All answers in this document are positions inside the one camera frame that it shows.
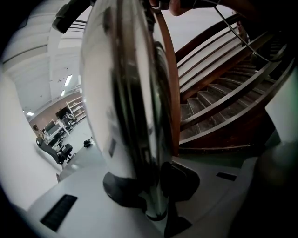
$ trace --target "finger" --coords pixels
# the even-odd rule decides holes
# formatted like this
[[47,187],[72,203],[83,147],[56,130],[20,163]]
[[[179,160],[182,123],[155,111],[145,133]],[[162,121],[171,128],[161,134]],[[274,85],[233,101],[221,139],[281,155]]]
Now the finger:
[[149,3],[153,7],[159,6],[159,1],[158,0],[149,0]]
[[191,8],[180,8],[180,0],[171,0],[169,3],[169,10],[174,16],[180,16],[190,9]]

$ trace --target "office chair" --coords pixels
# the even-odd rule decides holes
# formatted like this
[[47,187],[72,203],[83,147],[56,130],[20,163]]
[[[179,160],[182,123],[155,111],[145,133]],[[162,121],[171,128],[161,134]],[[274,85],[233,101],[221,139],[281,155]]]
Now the office chair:
[[72,151],[73,147],[70,144],[66,144],[64,146],[65,149],[62,149],[58,153],[50,145],[47,145],[41,137],[36,138],[36,144],[40,149],[52,156],[59,165],[63,164],[65,160],[71,159],[69,156],[71,156],[70,152]]

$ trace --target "ceiling light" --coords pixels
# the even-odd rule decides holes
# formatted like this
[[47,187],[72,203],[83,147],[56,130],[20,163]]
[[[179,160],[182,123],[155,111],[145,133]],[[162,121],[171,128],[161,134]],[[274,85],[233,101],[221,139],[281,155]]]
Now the ceiling light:
[[72,78],[72,75],[67,76],[65,84],[64,84],[65,87],[69,84],[71,78]]

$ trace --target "white floor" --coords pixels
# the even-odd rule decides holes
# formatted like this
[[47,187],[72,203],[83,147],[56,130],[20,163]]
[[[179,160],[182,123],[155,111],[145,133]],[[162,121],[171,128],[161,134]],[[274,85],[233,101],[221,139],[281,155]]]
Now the white floor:
[[85,118],[75,126],[74,130],[70,132],[70,136],[66,136],[63,144],[70,144],[73,147],[71,153],[77,153],[84,146],[84,141],[90,139],[91,136],[92,132]]

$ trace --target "reflective metal surface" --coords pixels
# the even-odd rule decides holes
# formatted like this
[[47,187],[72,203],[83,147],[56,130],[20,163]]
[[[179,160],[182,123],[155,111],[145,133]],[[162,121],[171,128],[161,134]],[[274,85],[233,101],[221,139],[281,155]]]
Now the reflective metal surface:
[[81,49],[89,124],[109,171],[136,179],[150,218],[165,217],[171,162],[167,61],[155,16],[139,0],[98,0]]

